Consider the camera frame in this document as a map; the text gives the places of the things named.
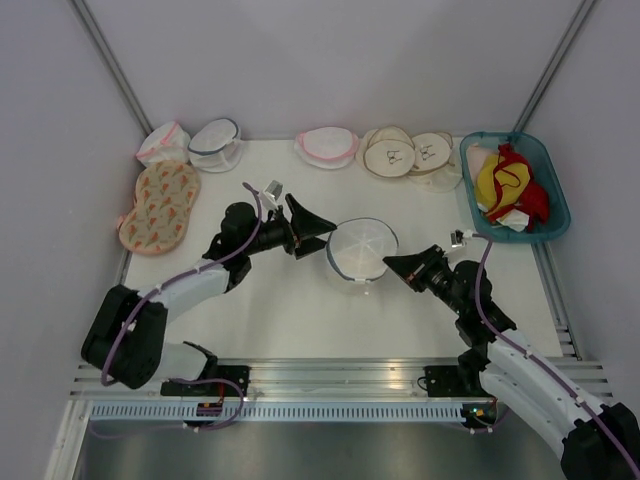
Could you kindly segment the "blue-trimmed white mesh laundry bag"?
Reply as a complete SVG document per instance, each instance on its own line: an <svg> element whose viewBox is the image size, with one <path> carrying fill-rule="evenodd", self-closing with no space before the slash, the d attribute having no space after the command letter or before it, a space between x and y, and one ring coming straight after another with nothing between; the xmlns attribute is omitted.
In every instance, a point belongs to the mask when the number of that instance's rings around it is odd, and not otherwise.
<svg viewBox="0 0 640 480"><path fill-rule="evenodd" d="M384 221L360 217L341 222L325 245L326 278L349 295L369 295L387 272L383 259L394 256L399 240Z"/></svg>

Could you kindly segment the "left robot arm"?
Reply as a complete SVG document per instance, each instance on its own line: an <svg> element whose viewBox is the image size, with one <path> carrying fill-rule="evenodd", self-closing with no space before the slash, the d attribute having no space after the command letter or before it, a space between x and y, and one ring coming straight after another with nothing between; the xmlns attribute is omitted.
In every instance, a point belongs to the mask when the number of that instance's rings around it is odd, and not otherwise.
<svg viewBox="0 0 640 480"><path fill-rule="evenodd" d="M282 248L297 259L324 249L333 222L304 208L293 195L264 214L260 204L231 204L220 231L191 268L144 289L118 284L106 293L81 348L100 382L136 390L162 381L169 394L206 396L226 379L218 358L193 342L169 343L168 325L202 302L231 292L252 268L253 255Z"/></svg>

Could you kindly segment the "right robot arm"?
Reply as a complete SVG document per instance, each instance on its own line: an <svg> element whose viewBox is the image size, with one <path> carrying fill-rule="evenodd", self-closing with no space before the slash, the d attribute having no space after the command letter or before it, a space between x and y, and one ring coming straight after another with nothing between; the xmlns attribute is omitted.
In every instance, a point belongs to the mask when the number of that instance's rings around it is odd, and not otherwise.
<svg viewBox="0 0 640 480"><path fill-rule="evenodd" d="M431 292L456 314L468 347L456 371L463 392L484 391L505 404L556 454L568 479L638 478L634 413L605 404L532 346L493 301L484 261L451 267L437 245L383 261L413 291Z"/></svg>

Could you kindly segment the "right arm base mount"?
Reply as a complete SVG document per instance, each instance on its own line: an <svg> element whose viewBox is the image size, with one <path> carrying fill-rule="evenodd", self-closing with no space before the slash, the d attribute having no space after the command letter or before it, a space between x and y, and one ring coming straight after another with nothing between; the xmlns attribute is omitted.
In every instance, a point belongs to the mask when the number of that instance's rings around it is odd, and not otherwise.
<svg viewBox="0 0 640 480"><path fill-rule="evenodd" d="M488 361L474 350L459 355L456 364L424 367L426 392L430 398L491 398L481 386L479 374Z"/></svg>

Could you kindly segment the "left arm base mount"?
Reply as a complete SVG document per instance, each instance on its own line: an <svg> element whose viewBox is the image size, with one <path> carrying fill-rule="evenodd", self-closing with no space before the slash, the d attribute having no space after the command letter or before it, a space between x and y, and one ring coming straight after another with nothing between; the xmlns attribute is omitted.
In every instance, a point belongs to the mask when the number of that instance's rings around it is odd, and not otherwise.
<svg viewBox="0 0 640 480"><path fill-rule="evenodd" d="M250 368L220 364L218 357L192 342L165 345L156 371L164 397L244 398Z"/></svg>

